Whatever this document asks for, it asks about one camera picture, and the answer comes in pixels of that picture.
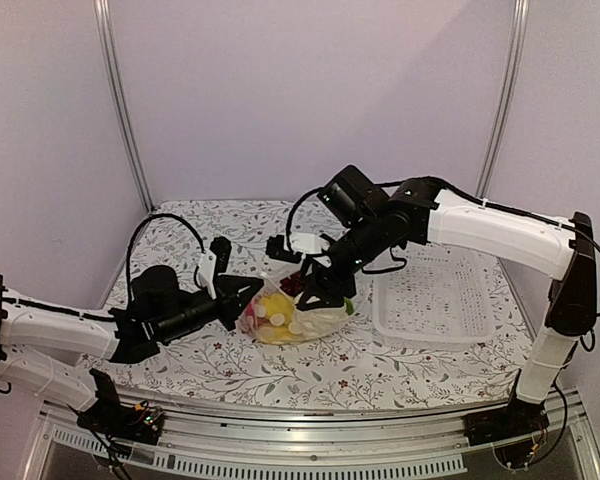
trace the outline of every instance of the white wall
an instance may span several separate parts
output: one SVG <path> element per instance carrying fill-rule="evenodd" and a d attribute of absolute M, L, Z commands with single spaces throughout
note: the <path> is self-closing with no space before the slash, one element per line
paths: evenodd
<path fill-rule="evenodd" d="M 93 2 L 0 1 L 0 272 L 95 307 L 142 217 Z M 0 396 L 0 480 L 16 478 L 39 401 Z"/>
<path fill-rule="evenodd" d="M 531 2 L 524 48 L 489 198 L 565 216 L 586 212 L 600 242 L 600 1 Z M 510 271 L 539 323 L 548 281 Z M 598 271 L 600 282 L 600 258 Z M 595 352 L 578 351 L 567 373 L 600 446 L 600 320 L 596 333 Z"/>
<path fill-rule="evenodd" d="M 113 2 L 153 196 L 292 198 L 347 163 L 473 190 L 513 5 Z"/>

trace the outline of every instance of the green object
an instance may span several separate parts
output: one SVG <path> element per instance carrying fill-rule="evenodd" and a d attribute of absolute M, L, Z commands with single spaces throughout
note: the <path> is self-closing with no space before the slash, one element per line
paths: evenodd
<path fill-rule="evenodd" d="M 351 303 L 351 300 L 349 300 L 348 298 L 344 299 L 344 306 L 346 307 L 346 312 L 347 315 L 353 315 L 353 312 L 355 311 L 353 308 L 353 303 Z"/>

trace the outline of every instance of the white basket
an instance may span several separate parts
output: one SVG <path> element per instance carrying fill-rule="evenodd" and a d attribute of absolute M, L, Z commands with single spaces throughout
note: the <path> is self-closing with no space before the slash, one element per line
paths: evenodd
<path fill-rule="evenodd" d="M 493 311 L 475 252 L 410 244 L 406 257 L 404 269 L 375 277 L 373 325 L 385 345 L 462 351 L 493 338 Z"/>

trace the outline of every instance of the white plastic tray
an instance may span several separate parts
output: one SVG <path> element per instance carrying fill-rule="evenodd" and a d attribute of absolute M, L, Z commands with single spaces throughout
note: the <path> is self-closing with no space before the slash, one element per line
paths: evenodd
<path fill-rule="evenodd" d="M 461 351 L 491 340 L 495 320 L 475 252 L 410 244 L 404 256 L 404 269 L 375 277 L 373 325 L 385 345 Z"/>

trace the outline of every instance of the floral pattern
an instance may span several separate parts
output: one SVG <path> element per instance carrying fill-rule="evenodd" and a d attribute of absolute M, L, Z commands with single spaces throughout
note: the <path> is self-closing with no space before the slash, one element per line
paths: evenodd
<path fill-rule="evenodd" d="M 290 204 L 280 201 L 167 202 L 161 212 L 187 218 L 206 244 L 224 235 L 233 243 L 229 273 L 254 274 L 269 236 L 282 233 Z M 294 228 L 338 236 L 331 214 L 308 202 Z M 176 222 L 160 219 L 138 241 L 132 274 L 165 263 L 181 286 L 195 290 L 199 248 Z M 499 263 L 478 255 L 492 304 L 496 334 L 465 352 L 391 348 L 377 341 L 369 312 L 356 312 L 341 331 L 295 346 L 263 345 L 217 322 L 138 365 L 115 365 L 83 357 L 119 384 L 201 399 L 249 405 L 315 409 L 421 409 L 506 398 L 531 346 L 524 320 Z M 124 276 L 108 305 L 126 302 Z"/>

